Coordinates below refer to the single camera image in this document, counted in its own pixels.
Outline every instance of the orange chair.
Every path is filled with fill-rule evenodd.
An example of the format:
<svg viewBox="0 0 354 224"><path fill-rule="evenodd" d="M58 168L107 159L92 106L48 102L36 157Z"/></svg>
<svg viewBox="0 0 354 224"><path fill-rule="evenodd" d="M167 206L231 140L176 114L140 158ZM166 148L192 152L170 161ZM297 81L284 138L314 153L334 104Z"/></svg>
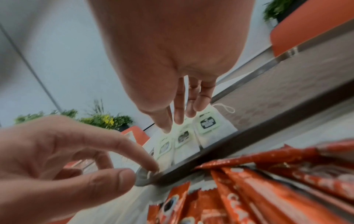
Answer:
<svg viewBox="0 0 354 224"><path fill-rule="evenodd" d="M138 126L132 126L121 133L125 135L130 131L133 132L134 138L139 145L144 145L150 139L150 137Z"/></svg>
<svg viewBox="0 0 354 224"><path fill-rule="evenodd" d="M307 0L271 32L274 56L354 18L354 0Z"/></svg>

